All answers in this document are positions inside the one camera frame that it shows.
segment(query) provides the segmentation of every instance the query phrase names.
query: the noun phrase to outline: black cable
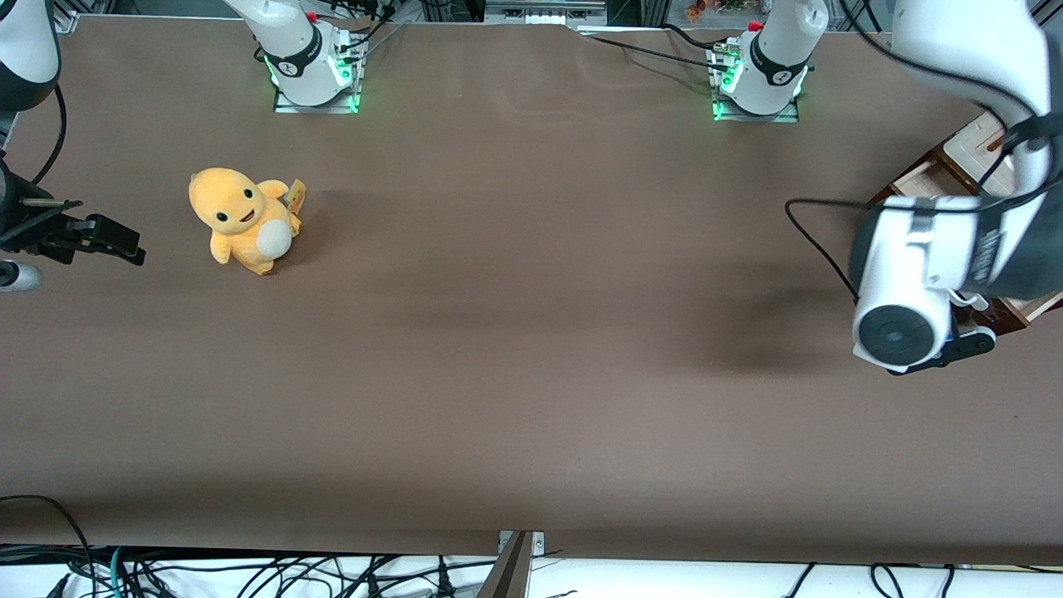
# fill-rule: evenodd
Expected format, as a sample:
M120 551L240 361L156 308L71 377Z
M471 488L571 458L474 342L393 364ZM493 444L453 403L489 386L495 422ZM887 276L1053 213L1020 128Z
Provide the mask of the black cable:
M1048 3L1051 2L1051 1L1052 0L1041 0L1041 2L1037 2L1036 6L1034 6L1033 8L1030 10L1030 14L1033 15L1033 16L1037 16L1037 13L1040 13L1041 11L1044 11L1045 6L1047 6Z
M258 573L256 573L255 575L251 576L251 579L249 579L247 581L247 583L243 584L243 587L241 587L240 591L236 593L236 598L241 598L243 596L243 593L247 592L248 588L251 587L251 584L254 583L256 579L258 579L258 576L265 574L268 568L279 566L280 564L281 564L281 559L273 559L273 562L271 564L266 565L265 567L263 567L261 569L259 569Z
M885 575L890 576L890 581L893 582L893 587L894 587L894 590L897 591L897 595L896 596L891 596L891 595L887 594L885 590L882 590L882 586L878 584L878 578L876 577L876 574L878 573L878 569L885 570ZM881 563L876 563L876 564L874 564L874 565L871 566L871 583L872 583L872 585L875 586L875 590L877 590L878 593L882 595L883 598L905 598L905 593L900 591L900 584L897 583L896 576L893 575L893 571L890 569L890 567L887 567L885 565L883 565Z
M328 588L328 598L336 598L336 592L333 590L332 584L328 583L327 581L325 581L323 579L313 578L313 577L308 577L308 578L304 579L303 581L308 581L308 582L311 582L311 583L323 583L323 584L325 584L325 587Z
M301 579L309 579L306 576L308 576L310 571L313 571L314 569L317 569L321 565L324 565L325 563L327 563L331 560L332 560L331 557L325 557L324 559L322 559L322 560L318 561L317 563L315 563L315 564L306 567L305 569L303 569L303 573L299 574L298 576L296 576L293 578L288 578L287 580L283 580L282 579L281 580L281 584L276 586L276 598L281 598L281 595L284 594L284 592L286 590L288 590L289 587L291 587L292 585L294 585L297 581L299 581Z
M812 244L812 246L814 246L815 250L820 252L820 255L823 255L824 259L826 259L827 262L830 263L830 267L834 269L834 273L838 274L838 277L842 278L842 281L845 284L845 288L847 288L849 293L853 294L854 301L855 298L859 298L856 287L854 287L853 283L849 281L849 277L845 275L845 272L842 270L842 267L839 266L838 261L834 260L834 258L830 255L830 253L822 244L820 244L820 241L815 240L815 238L811 234L809 234L807 229L805 229L805 226L803 226L800 222L797 221L797 218L794 216L793 209L791 208L791 206L797 203L805 203L811 205L834 205L844 207L859 207L861 209L866 209L866 207L859 203L853 203L848 201L833 201L829 199L814 199L814 198L794 198L787 201L786 204L782 206L782 209L786 210L787 212L787 217L790 218L790 223L793 224L794 227L797 228L797 232L799 232L805 237L805 239L808 240Z
M860 6L860 10L859 10L859 11L857 11L857 13L856 13L856 15L854 16L854 18L857 18L857 19L859 19L860 17L862 17L862 16L863 16L863 14L864 14L864 11L866 11L866 10L867 10L867 6L866 6L866 5L861 5L861 6ZM856 24L856 23L855 23L854 21L849 21L849 24L848 24L848 27L846 27L846 28L845 28L845 31L853 31L853 25L854 25L854 24Z
M724 37L723 39L716 39L715 41L698 41L697 39L694 39L693 37L688 35L686 31L679 29L678 27L670 22L662 24L661 29L675 32L677 35L679 35L679 37L682 37L682 40L686 41L687 44L690 44L691 46L694 46L695 48L701 48L703 50L711 50L712 47L715 46L716 44L722 44L727 40L727 38Z
M559 552L561 552L561 550L554 550L554 551L551 551L551 552L546 552L544 554L540 554L540 556L535 557L535 558L536 559L542 559L542 558L545 558L545 557L557 554ZM457 565L446 565L446 569L448 570L454 570L454 569L465 569L465 568L469 568L469 567L486 567L486 566L489 566L489 565L494 565L495 562L497 562L497 560L473 561L471 563L459 563ZM388 590L390 590L390 588L392 588L392 587L394 587L396 585L400 585L402 583L414 581L415 579L424 579L424 580L428 581L428 583L432 583L431 576L432 576L432 574L435 574L437 570L438 570L438 567L436 569L426 569L426 570L419 571L419 573L416 573L416 574L408 574L408 575L402 575L402 576L391 576L391 577L378 576L376 578L377 581L391 581L392 583L389 583L388 585L385 585L385 586L381 587L378 592L370 594L367 598L379 598Z
M605 39L603 37L594 37L593 35L588 35L588 37L590 37L591 39L593 39L595 41L601 41L603 44L608 44L610 46L617 46L618 48L624 48L624 49L627 49L627 50L635 50L636 52L642 52L644 54L649 54L652 56L659 56L659 57L662 57L662 58L668 58L670 61L676 61L676 62L679 62L679 63L692 64L692 65L695 65L695 66L701 66L701 67L709 68L709 69L712 69L712 70L720 70L720 71L727 70L727 67L724 66L724 65L709 64L709 63L707 63L705 61L693 61L693 59L690 59L690 58L685 58L682 56L675 56L675 55L672 55L672 54L665 54L664 52L658 52L656 50L647 50L646 48L639 48L638 46L631 46L630 44L624 44L623 41L613 41L612 39Z
M60 104L60 134L55 137L55 146L52 148L51 155L48 156L45 165L40 167L40 171L37 172L37 175L30 181L34 185L44 180L45 174L48 174L48 171L52 169L52 165L55 164L55 159L58 158L60 152L63 151L63 141L66 140L66 100L63 99L63 89L60 89L58 83L55 84L55 101Z
M136 563L139 563L141 568L144 568L144 574L142 574L144 577L146 577L148 581L151 582L151 584L154 585L156 590L158 590L158 593L162 596L162 598L174 598L173 594L170 592L170 588L166 585L166 582L163 581L163 579L159 578L158 575L151 569L151 565L140 560L139 558L134 559L134 561Z
M875 28L875 33L882 33L882 25L879 24L878 18L875 17L875 8L871 7L872 0L863 0L864 7L867 8L867 18L871 19L871 25Z
M812 567L814 566L815 566L814 561L809 563L808 566L805 567L805 570L800 573L800 576L797 577L797 581L794 583L793 588L790 590L790 594L787 594L782 598L794 598L795 596L797 596L797 593L800 592L802 584L805 583L805 578L808 577L808 574L812 573Z
M1026 569L1028 571L1035 571L1039 574L1063 574L1063 571L1057 571L1054 569L1042 569L1041 567L1031 567L1030 565L1012 565L1020 569Z
M55 86L55 93L56 93L56 98L60 100L60 109L61 109L61 113L64 115L63 116L63 122L64 122L64 124L63 124L62 132L60 133L60 138L62 139L63 136L64 136L64 134L66 133L66 104L63 103L63 95L62 95L62 92L60 92L60 86L58 85ZM56 148L61 148L62 146L63 146L62 140L58 143L56 143ZM58 151L56 150L56 151L54 151L52 153L53 153L53 155L55 155L55 154L58 154ZM5 502L5 501L9 501L9 500L39 500L41 502L47 502L48 505L51 505L52 508L54 508L56 511L60 512L61 515L63 515L63 518L66 519L67 524L70 525L70 529L72 529L73 533L78 535L78 542L81 543L81 548L82 548L82 550L85 553L85 561L87 562L88 570L89 570L90 575L92 576L92 598L97 598L98 597L98 588L97 588L97 583L98 582L97 582L97 579L96 579L96 574L94 571L92 556L89 553L89 550L88 550L88 541L85 539L85 533L83 531L81 531L81 526L79 526L78 522L74 520L73 515L71 515L70 512L67 511L66 508L63 507L60 503L60 501L55 500L54 498L51 498L51 497L48 497L48 496L44 496L44 495L39 495L39 494L14 494L14 495L10 495L10 496L0 496L0 502Z
M948 576L945 577L945 585L941 586L941 598L948 598L948 588L952 587L952 579L956 577L956 567L952 565L945 565L948 569Z
M124 595L133 596L133 598L146 598L144 595L144 588L134 583L133 578L130 576L130 573L125 570L124 565L118 567L118 578L122 580L122 593Z
M376 557L373 557L372 561L370 561L369 563L369 567L367 567L366 570L361 571L361 575L358 576L358 579L354 580L354 583L348 586L347 590L340 592L340 598L351 598L351 596L354 596L354 593L358 591L358 587L361 586L361 584L366 581L366 579L369 578L370 575L375 573L384 565L387 565L388 563L394 561L395 559L398 559L398 557L387 556L387 557L382 557L379 561L376 561Z
M436 592L436 596L439 598L454 598L454 593L457 588L455 588L454 584L451 583L451 576L446 573L446 561L443 560L442 554L439 556L438 578L439 581L436 584L438 592Z
M1052 20L1052 17L1056 16L1056 13L1060 12L1061 10L1063 10L1063 4L1056 6L1056 8L1052 12L1048 13L1048 16L1045 17L1045 20L1041 21L1041 24L1047 24L1048 21Z
M51 592L45 598L63 598L63 591L66 590L66 584L70 581L70 574L67 574L60 578L60 581L55 583Z

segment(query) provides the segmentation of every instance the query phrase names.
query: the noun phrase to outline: cable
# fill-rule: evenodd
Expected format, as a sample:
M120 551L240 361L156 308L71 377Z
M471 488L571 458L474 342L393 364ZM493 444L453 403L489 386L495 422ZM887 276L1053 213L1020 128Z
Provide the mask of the cable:
M697 39L694 39L693 37L688 35L686 31L679 29L678 27L670 22L662 24L661 29L675 32L676 34L679 35L679 37L682 37L682 40L686 41L687 44L690 44L691 46L694 46L695 48L701 48L703 50L711 50L712 47L715 46L716 44L722 44L727 40L727 38L724 37L723 39L716 39L715 41L698 41Z
M897 595L896 596L891 596L891 595L887 594L885 590L882 590L882 586L878 584L878 578L876 577L876 574L878 573L878 569L880 569L880 568L884 569L885 570L885 575L890 576L890 581L893 582L893 587L894 587L894 590L897 591ZM872 583L872 585L875 586L875 590L877 590L878 593L882 595L883 598L905 598L905 593L900 591L900 584L897 583L896 576L893 575L893 571L890 569L890 567L887 567L885 565L883 565L881 563L876 563L876 564L874 564L874 565L871 566L871 583Z
M863 0L864 7L867 8L867 18L871 19L871 25L875 28L875 33L882 33L882 25L879 24L878 18L875 17L875 8L871 7L872 0Z
M709 68L709 69L712 69L712 70L720 70L720 71L727 70L727 67L724 66L724 65L709 64L709 63L704 62L704 61L693 61L693 59L690 59L690 58L685 58L682 56L674 56L672 54L665 54L663 52L658 52L658 51L655 51L655 50L647 50L646 48L639 48L638 46L631 46L630 44L624 44L622 41L613 41L612 39L605 39L603 37L594 37L593 35L588 35L588 37L590 37L591 39L593 39L595 41L601 41L603 44L608 44L610 46L617 46L618 48L624 48L624 49L627 49L627 50L635 50L636 52L642 52L644 54L649 54L652 56L659 56L659 57L662 57L662 58L668 58L670 61L676 61L676 62L679 62L679 63L692 64L692 65L695 65L695 66L701 66L701 67Z
M854 18L858 18L858 19L859 19L860 17L862 17L862 16L863 16L863 14L864 14L864 11L866 11L866 10L867 10L867 6L866 6L866 5L861 5L861 6L860 6L860 10L859 10L859 11L857 11L857 13L856 13L856 15L854 16ZM849 22L849 24L848 24L848 27L846 27L846 28L845 28L845 31L853 31L853 24L854 24L854 21L848 21L848 22Z
M58 93L58 90L60 90L60 87L58 87L58 85L56 85L55 86L55 91L57 93L56 97L60 98L60 105L64 106L65 104L63 104L63 100L62 100L63 96L61 93ZM63 114L66 114L66 108L65 107L62 107L61 109L62 109ZM55 500L54 498L51 498L51 497L48 497L48 496L44 496L44 495L39 495L39 494L14 494L14 495L10 495L10 496L0 496L0 502L5 502L5 501L9 501L9 500L39 500L39 501L43 501L43 502L47 502L48 505L51 505L52 508L54 508L56 511L60 512L61 515L63 515L63 518L67 520L67 524L70 524L70 529L72 529L73 533L78 535L78 542L81 543L81 548L82 548L82 550L85 553L85 561L87 562L89 574L92 577L92 598L98 598L98 596L99 596L99 594L98 594L99 590L97 588L96 575L92 571L92 556L89 553L89 550L88 550L88 541L85 540L85 533L81 531L81 526L79 526L78 522L74 520L73 515L71 515L70 512L67 511L66 508L63 507L63 505L60 503L60 501Z
M281 595L284 594L284 591L294 585L297 581L301 579L308 579L306 576L309 575L310 571L320 567L321 565L324 565L331 560L332 560L331 557L325 557L324 559L303 569L303 573L299 574L298 576L293 578L288 578L287 580L281 580L281 584L276 586L276 598L281 598Z
M1041 24L1048 24L1048 21L1052 20L1052 17L1056 16L1056 13L1060 12L1061 10L1063 10L1063 4L1056 6L1056 8L1051 13L1048 13L1048 16L1045 17L1045 20L1041 21Z
M369 576L373 575L373 573L375 573L377 569L394 561L395 559L398 559L398 557L393 556L382 557L381 560L374 564L373 561L376 560L376 557L373 557L373 561L370 561L369 567L367 567L366 570L361 571L361 575L358 576L358 579L354 580L353 584L351 584L347 590L340 593L340 598L351 598L351 596L354 596L354 593L357 592L358 587L361 586L361 584L366 581L366 579L369 578Z
M115 548L111 556L111 591L114 592L115 598L122 598L122 590L118 587L118 552L121 549L121 546Z
M842 267L839 266L838 261L834 260L834 258L830 255L830 253L822 244L820 244L820 241L815 240L815 238L812 237L812 235L809 234L807 229L805 229L805 226L803 226L800 222L797 221L797 218L794 216L791 206L797 203L805 203L812 205L833 205L840 207L842 206L859 207L861 209L866 209L866 207L859 203L853 203L848 201L833 201L829 199L813 199L813 198L794 198L787 201L786 204L782 206L783 210L786 210L787 212L787 217L790 218L790 223L793 224L794 227L797 228L797 232L799 232L805 237L805 239L808 240L812 244L812 246L814 246L815 250L820 252L821 255L823 255L824 259L826 259L827 262L830 263L830 267L834 269L834 273L838 274L838 277L842 278L842 281L845 284L845 288L848 289L849 293L853 294L854 301L856 301L856 298L859 298L859 295L857 294L857 289L856 287L853 286L853 283L849 281L849 277L845 275L845 272L842 270Z
M388 34L384 36L384 39L381 39L379 41L377 41L376 44L374 44L372 48L366 50L366 57L368 58L369 54L372 54L373 52L375 52L377 48L379 48L381 46L383 46L384 44L386 44L388 39L391 39L392 35L394 35L395 33L399 33L402 30L402 28L404 28L404 27L406 27L406 23L399 23L398 27L395 27L394 29L392 29L391 31L389 31Z
M881 44L879 44L876 40L872 39L871 35L868 35L867 32L862 27L860 27L860 24L858 22L856 22L856 20L854 19L854 16L853 16L853 10L849 7L848 2L846 0L839 0L839 2L842 5L842 11L845 12L846 18L848 18L849 20L851 20L854 22L854 25L855 25L855 28L857 30L857 33L860 35L860 37L864 41L866 41L868 45L871 45L875 49L876 52L879 52L880 54L884 55L885 57L888 57L888 58L890 58L890 59L892 59L892 61L894 61L894 62L896 62L898 64L905 65L905 66L907 66L909 68L918 70L921 72L925 72L925 73L929 73L929 74L934 74L934 75L938 75L938 76L944 76L946 79L951 79L954 81L960 81L960 82L963 82L963 83L966 83L966 84L969 84L969 85L975 85L977 87L981 87L983 89L988 89L988 90L990 90L990 91L992 91L994 93L999 93L999 95L1003 96L1005 98L1008 98L1008 99L1014 101L1015 103L1019 104L1027 113L1029 113L1030 117L1037 116L1036 109L1033 108L1032 104L1030 104L1029 101L1027 101L1024 98L1020 98L1019 96L1017 96L1016 93L1014 93L1014 92L1012 92L1012 91L1010 91L1008 89L1005 89L1003 87L1001 87L999 85L995 85L993 83L989 83L989 82L985 82L985 81L980 81L978 79L975 79L975 78L972 78L972 76L967 76L965 74L960 74L960 73L957 73L957 72L950 72L950 71L943 70L943 69L940 69L940 68L937 68L937 67L932 67L932 66L929 66L929 65L926 65L926 64L923 64L923 63L918 63L918 62L913 61L911 58L901 56L901 55L899 55L899 54L897 54L895 52L892 52L888 48L883 47ZM996 117L997 120L1000 120L1002 122L1002 120L1000 119L1000 116L997 115L993 109L991 109L991 108L986 108L986 109L989 109L989 112L992 113L993 116ZM1057 157L1056 156L1054 146L1052 143L1049 143L1048 144L1048 149L1049 149L1049 152L1050 152L1050 155L1051 155L1050 160L1054 164L1056 157ZM995 199L997 201L994 201L994 202L992 202L990 204L986 204L986 205L982 205L982 206L980 206L980 207L978 207L976 209L972 209L972 210L931 209L930 211L933 211L933 212L954 211L954 212L960 212L960 213L963 213L963 212L971 213L971 212L984 211L986 209L992 209L992 208L996 208L996 207L999 207L999 206L1007 206L1009 208L1010 207L1018 207L1018 206L1020 206L1020 205L1023 205L1025 203L1028 203L1029 201L1032 201L1033 199L1035 199L1037 197L1041 197L1041 194L1043 194L1045 191L1047 191L1051 187L1056 186L1060 182L1063 182L1063 172L1058 172L1054 177L1052 176L1052 173L1049 172L1049 174L1047 174L1045 176L1045 181L1043 181L1041 183L1041 185L1036 189L1034 189L1033 191L1030 191L1028 193L1025 193L1025 194L1020 194L1020 195L1017 195L1017 197L995 198L993 195L988 195L986 193L984 193L984 191L982 189L979 189L979 194L981 197L983 197L985 199Z
M283 584L284 583L284 571L290 569L291 567L294 567L296 565L300 564L300 562L303 561L303 560L305 560L305 559L306 559L305 557L301 557L301 558L297 559L296 561L293 561L291 563L288 563L287 565L283 565L283 566L281 565L280 560L274 561L274 563L275 563L274 566L276 567L276 571L273 575L271 575L270 577L266 578L266 581L261 582L261 584L254 592L252 592L248 596L248 598L254 598L255 596L257 596L259 592L261 592L263 590L266 588L267 585L269 585L269 582L273 581L276 578L281 578L281 583ZM243 594L243 591L240 591L240 594L237 594L236 598L240 598L242 594Z
M439 590L436 592L438 598L454 598L454 593L456 588L454 584L451 583L451 576L446 573L446 561L443 560L443 556L439 556L439 583L436 587Z
M558 554L560 552L563 552L563 550L553 550L553 551L550 551L550 552L545 552L543 554L539 554L538 557L534 557L534 558L535 559L543 559L545 557L552 557L552 556ZM453 571L454 569L465 569L465 568L469 568L469 567L486 567L486 566L489 566L489 565L494 565L496 562L497 562L497 560L473 561L471 563L459 563L457 565L446 565L446 569ZM388 585L385 585L385 586L381 587L379 591L377 591L375 593L371 593L367 598L379 598L388 590L390 590L390 588L392 588L392 587L394 587L394 586L396 586L399 584L406 583L406 582L409 582L409 581L414 581L415 579L424 579L424 580L428 581L428 583L432 583L432 580L431 580L429 576L432 576L432 574L435 574L438 570L439 569L437 567L435 569L426 569L426 570L423 570L423 571L420 571L420 573L402 575L402 576L377 576L377 578L376 578L377 581L391 581L392 583L389 583Z
M805 570L800 573L800 576L797 577L797 581L794 583L794 586L790 591L790 594L787 594L782 598L794 598L795 596L797 596L797 593L800 592L802 584L805 583L805 578L808 577L808 574L812 573L812 567L814 566L815 566L814 561L809 563L808 566L805 567Z
M52 169L52 165L55 164L55 159L58 158L60 152L63 151L63 142L66 141L66 100L63 99L63 89L60 89L58 83L55 84L55 101L60 104L60 134L55 137L55 146L52 147L51 155L48 156L45 165L40 167L40 171L37 172L37 175L30 181L34 185L44 180L45 174L48 174L48 171Z
M1041 567L1031 567L1029 565L1014 565L1014 566L1018 567L1020 569L1026 569L1026 570L1029 570L1029 571L1035 571L1035 573L1039 573L1039 574L1063 574L1063 571L1057 571L1054 569L1042 569Z
M952 565L945 565L948 569L948 576L945 577L945 585L941 586L940 598L948 598L948 588L952 587L952 578L956 577L956 567Z

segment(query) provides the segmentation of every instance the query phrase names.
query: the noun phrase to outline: metal bracket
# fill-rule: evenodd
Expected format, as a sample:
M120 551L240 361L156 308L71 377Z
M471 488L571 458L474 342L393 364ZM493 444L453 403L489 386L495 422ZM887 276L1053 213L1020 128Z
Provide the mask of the metal bracket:
M532 534L532 556L542 557L546 553L546 532L528 532ZM513 536L513 532L499 532L499 554L506 548L506 543Z
M532 553L537 548L535 534L542 532L502 532L499 534L499 545L502 554L487 574L484 586L476 593L476 598L525 598L528 591L528 577L532 574ZM545 548L545 541L540 535L538 549Z
M945 343L945 347L942 348L941 355L937 358L923 362L919 365L909 368L905 372L890 371L890 374L894 376L906 376L908 374L914 374L916 372L923 372L924 370L930 370L933 368L945 368L952 362L984 356L985 354L992 352L995 347L996 334L989 328L978 326L965 332L961 332L958 338Z

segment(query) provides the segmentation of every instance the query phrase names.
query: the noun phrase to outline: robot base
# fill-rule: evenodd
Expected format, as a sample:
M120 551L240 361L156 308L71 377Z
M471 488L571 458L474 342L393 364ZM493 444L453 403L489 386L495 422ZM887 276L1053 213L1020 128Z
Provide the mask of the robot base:
M712 119L713 120L741 120L744 122L797 122L797 100L790 100L782 112L772 116L761 116L750 114L735 103L723 91L724 85L731 83L735 73L741 69L742 63L739 57L741 49L738 46L738 37L730 37L723 44L716 44L711 50L705 51L705 57L709 64L724 65L727 71L709 69L709 84L712 87Z
M334 62L336 76L350 83L340 90L332 100L316 106L304 106L297 104L281 92L281 88L273 80L273 87L276 95L273 98L273 112L279 114L357 114L361 104L361 84L366 79L366 55L369 53L369 44L362 41L364 34L351 33L345 30L338 31L338 40L342 46L357 44L342 53L337 53Z

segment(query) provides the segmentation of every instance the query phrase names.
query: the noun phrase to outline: white plush belly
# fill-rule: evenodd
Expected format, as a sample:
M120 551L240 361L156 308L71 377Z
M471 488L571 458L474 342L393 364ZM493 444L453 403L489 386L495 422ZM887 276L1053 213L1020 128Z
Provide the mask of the white plush belly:
M291 227L284 220L267 220L258 228L255 244L258 245L259 253L275 259L291 246Z

